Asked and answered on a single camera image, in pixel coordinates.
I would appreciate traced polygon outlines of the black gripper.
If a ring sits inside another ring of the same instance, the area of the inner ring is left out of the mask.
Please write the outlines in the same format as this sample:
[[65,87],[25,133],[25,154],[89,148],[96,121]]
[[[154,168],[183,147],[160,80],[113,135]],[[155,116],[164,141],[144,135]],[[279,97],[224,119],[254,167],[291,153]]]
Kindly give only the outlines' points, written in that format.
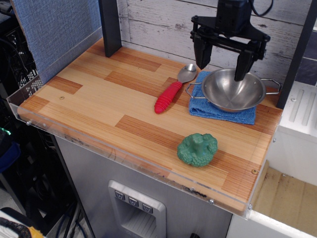
[[250,22],[257,16],[252,0],[219,0],[215,17],[193,16],[191,39],[194,42],[196,65],[204,69],[211,60],[212,47],[217,46],[239,53],[235,81],[242,81],[254,62],[262,60],[270,36],[256,29]]

